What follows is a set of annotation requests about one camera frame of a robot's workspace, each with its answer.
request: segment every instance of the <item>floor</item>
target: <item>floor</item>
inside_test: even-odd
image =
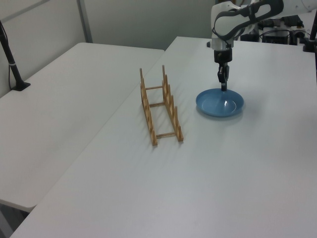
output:
[[[29,213],[0,204],[0,238],[9,238]]]

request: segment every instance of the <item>black stand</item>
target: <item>black stand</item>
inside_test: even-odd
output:
[[[303,47],[303,51],[304,52],[311,52],[311,53],[315,52],[315,47],[317,45],[316,34],[317,34],[317,12],[316,12],[316,15],[315,15],[311,36],[309,37],[309,39],[305,38],[306,42],[305,42],[305,45]]]
[[[6,58],[9,62],[9,66],[12,70],[12,73],[13,73],[15,81],[16,81],[16,86],[13,87],[12,90],[22,91],[25,88],[27,88],[28,86],[30,86],[31,84],[24,82],[20,76],[18,67],[16,66],[13,55],[11,53],[8,39],[6,37],[6,34],[5,34],[5,31],[4,31],[4,28],[3,28],[1,21],[0,21],[0,41],[1,41],[1,45],[3,47],[4,53],[6,55]]]

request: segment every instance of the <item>white table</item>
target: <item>white table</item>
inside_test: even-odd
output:
[[[162,50],[81,43],[0,99],[0,203],[31,211]]]
[[[316,237],[315,55],[236,42],[228,87],[246,106],[217,119],[195,105],[220,87],[207,41],[177,38],[146,75],[159,85],[165,65],[184,142],[151,145],[137,86],[12,238]]]

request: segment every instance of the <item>white wall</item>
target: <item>white wall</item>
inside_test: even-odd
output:
[[[85,0],[94,43],[166,50],[176,36],[211,37],[214,0]]]
[[[76,0],[50,0],[3,26],[23,80],[85,42]],[[0,97],[9,91],[7,77],[8,62],[0,47]]]

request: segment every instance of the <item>blue ceramic plate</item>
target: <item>blue ceramic plate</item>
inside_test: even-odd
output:
[[[219,88],[202,92],[196,98],[197,107],[205,114],[214,117],[230,117],[242,111],[244,100],[240,94]]]

